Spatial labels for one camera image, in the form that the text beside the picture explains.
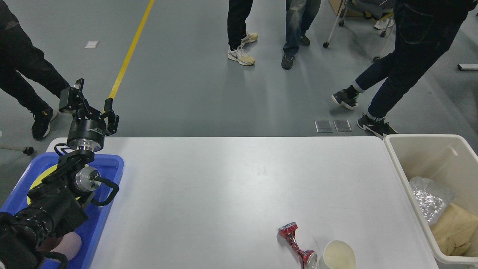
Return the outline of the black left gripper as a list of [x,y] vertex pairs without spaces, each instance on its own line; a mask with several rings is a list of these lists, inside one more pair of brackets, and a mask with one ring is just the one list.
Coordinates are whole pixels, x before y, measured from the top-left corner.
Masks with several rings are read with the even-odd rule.
[[112,109],[114,99],[107,98],[99,118],[88,118],[90,109],[83,94],[84,83],[85,80],[80,78],[73,87],[61,91],[58,111],[73,117],[66,145],[74,150],[84,147],[97,152],[103,149],[105,136],[117,132],[120,117]]

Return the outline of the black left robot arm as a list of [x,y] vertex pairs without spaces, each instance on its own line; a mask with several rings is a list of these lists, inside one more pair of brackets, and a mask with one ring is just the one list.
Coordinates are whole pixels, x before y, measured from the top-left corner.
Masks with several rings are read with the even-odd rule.
[[30,204],[16,214],[1,212],[1,267],[40,269],[46,259],[56,259],[67,268],[66,255],[41,250],[51,237],[73,232],[89,219],[89,204],[108,205],[119,191],[118,184],[100,176],[89,163],[103,149],[105,136],[116,133],[119,116],[113,99],[105,100],[103,111],[89,105],[83,95],[85,80],[61,91],[60,112],[73,116],[67,142],[60,150],[57,168],[28,192]]

